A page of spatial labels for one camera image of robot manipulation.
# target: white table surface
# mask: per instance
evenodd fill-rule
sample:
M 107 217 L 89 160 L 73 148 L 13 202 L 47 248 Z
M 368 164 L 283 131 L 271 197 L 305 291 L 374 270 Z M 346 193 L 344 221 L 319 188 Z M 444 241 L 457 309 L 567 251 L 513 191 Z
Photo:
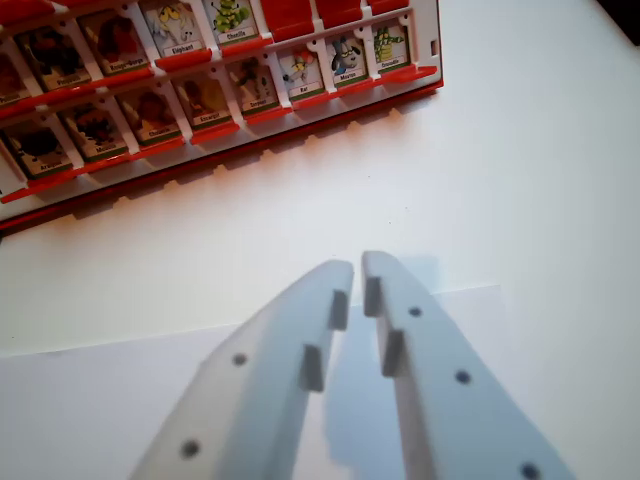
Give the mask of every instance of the white table surface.
M 591 0 L 441 21 L 429 100 L 5 238 L 0 355 L 241 321 L 383 249 L 437 291 L 500 284 L 516 401 L 579 478 L 635 478 L 640 49 Z

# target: character card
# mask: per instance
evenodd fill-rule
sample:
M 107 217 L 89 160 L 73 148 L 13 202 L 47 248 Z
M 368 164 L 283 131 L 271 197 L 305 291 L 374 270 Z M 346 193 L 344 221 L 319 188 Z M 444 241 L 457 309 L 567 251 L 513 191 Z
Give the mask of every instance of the character card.
M 78 18 L 78 24 L 105 76 L 148 65 L 131 19 L 118 15 L 115 10 L 104 10 Z
M 31 180 L 73 167 L 51 129 L 34 120 L 10 125 L 0 137 Z
M 324 92 L 318 56 L 304 45 L 278 52 L 278 62 L 291 101 Z
M 97 104 L 76 105 L 59 115 L 85 162 L 96 162 L 128 151 L 113 118 Z
M 345 32 L 328 38 L 326 42 L 336 88 L 369 78 L 364 47 L 353 33 Z
M 71 38 L 52 27 L 21 33 L 16 43 L 44 91 L 91 80 Z
M 160 56 L 170 57 L 204 48 L 191 5 L 180 0 L 151 0 L 140 4 Z
M 231 120 L 220 82 L 205 72 L 173 81 L 180 103 L 193 130 L 201 130 Z
M 204 0 L 219 45 L 241 42 L 258 36 L 249 0 Z
M 243 114 L 258 113 L 280 105 L 269 67 L 256 57 L 227 65 Z
M 394 19 L 373 25 L 371 31 L 378 73 L 387 73 L 411 63 L 407 27 Z
M 146 147 L 181 135 L 167 99 L 150 88 L 124 92 L 117 99 L 140 145 Z
M 30 96 L 9 56 L 0 53 L 0 107 Z

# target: cartoon monster picture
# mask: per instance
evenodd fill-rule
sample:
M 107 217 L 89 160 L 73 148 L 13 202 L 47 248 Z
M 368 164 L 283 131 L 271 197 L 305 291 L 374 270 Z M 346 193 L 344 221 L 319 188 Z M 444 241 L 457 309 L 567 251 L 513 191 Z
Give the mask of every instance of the cartoon monster picture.
M 114 129 L 106 112 L 89 103 L 76 109 L 73 119 L 78 132 L 93 140 L 97 146 L 113 142 Z
M 269 91 L 269 81 L 267 77 L 258 73 L 260 64 L 256 57 L 251 57 L 245 60 L 240 65 L 240 71 L 242 76 L 236 82 L 238 87 L 242 87 L 247 83 L 250 83 L 253 87 L 256 100 L 264 97 L 268 97 L 271 92 Z
M 358 66 L 358 57 L 356 55 L 361 54 L 358 47 L 349 46 L 345 37 L 340 38 L 339 41 L 334 40 L 332 45 L 336 51 L 331 61 L 331 69 L 334 74 L 342 75 L 348 69 Z
M 138 36 L 133 22 L 117 15 L 100 26 L 98 33 L 98 53 L 109 62 L 117 62 L 122 54 L 138 51 Z
M 215 80 L 205 80 L 202 82 L 202 88 L 193 80 L 187 80 L 184 82 L 184 91 L 189 98 L 189 106 L 194 116 L 206 115 L 227 108 L 220 85 Z
M 54 152 L 56 155 L 64 153 L 58 143 L 58 139 L 48 128 L 40 128 L 21 135 L 18 134 L 15 136 L 15 140 L 19 144 L 19 146 L 16 145 L 19 155 L 29 155 L 33 157 L 33 162 L 39 160 L 45 164 L 56 163 L 59 161 L 57 157 L 47 157 L 47 155 Z
M 307 81 L 307 66 L 315 61 L 315 57 L 307 50 L 300 50 L 293 52 L 293 61 L 292 73 L 285 73 L 282 79 L 291 85 L 295 84 L 296 80 L 301 80 L 304 84 Z
M 11 95 L 22 88 L 22 80 L 11 59 L 6 55 L 0 55 L 0 96 Z
M 220 8 L 216 7 L 214 2 L 211 2 L 211 6 L 218 12 L 213 21 L 213 29 L 220 33 L 237 28 L 251 16 L 249 9 L 241 7 L 235 0 L 220 0 Z
M 389 27 L 379 28 L 373 38 L 373 49 L 376 53 L 376 62 L 384 62 L 393 57 L 393 43 L 402 43 L 404 38 L 389 35 Z
M 167 111 L 167 104 L 154 92 L 144 92 L 140 95 L 136 112 L 140 119 L 135 127 L 137 130 L 158 130 L 175 122 L 171 113 Z
M 51 75 L 54 68 L 63 75 L 72 75 L 84 66 L 76 49 L 67 44 L 64 35 L 53 29 L 32 32 L 29 35 L 29 49 L 42 75 Z
M 199 34 L 193 22 L 193 12 L 189 5 L 167 1 L 165 5 L 145 12 L 151 33 L 161 41 L 171 40 L 174 45 L 191 41 Z

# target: white paper sheet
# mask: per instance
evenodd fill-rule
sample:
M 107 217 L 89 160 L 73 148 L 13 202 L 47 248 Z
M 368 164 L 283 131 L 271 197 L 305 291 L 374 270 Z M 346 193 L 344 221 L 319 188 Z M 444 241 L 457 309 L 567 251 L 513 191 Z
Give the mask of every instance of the white paper sheet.
M 499 287 L 438 295 L 508 389 L 517 369 Z M 327 388 L 311 394 L 296 479 L 404 477 L 391 380 L 375 321 L 352 307 Z M 236 325 L 0 360 L 0 478 L 128 478 L 198 363 Z

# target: gripper jaw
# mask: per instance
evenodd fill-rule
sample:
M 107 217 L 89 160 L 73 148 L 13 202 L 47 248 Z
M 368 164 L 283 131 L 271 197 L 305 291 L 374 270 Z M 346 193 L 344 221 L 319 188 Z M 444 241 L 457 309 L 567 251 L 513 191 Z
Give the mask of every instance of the gripper jaw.
M 324 263 L 239 327 L 200 365 L 132 479 L 290 478 L 352 281 L 350 263 Z
M 365 315 L 396 391 L 410 480 L 573 479 L 456 324 L 402 264 L 362 257 Z

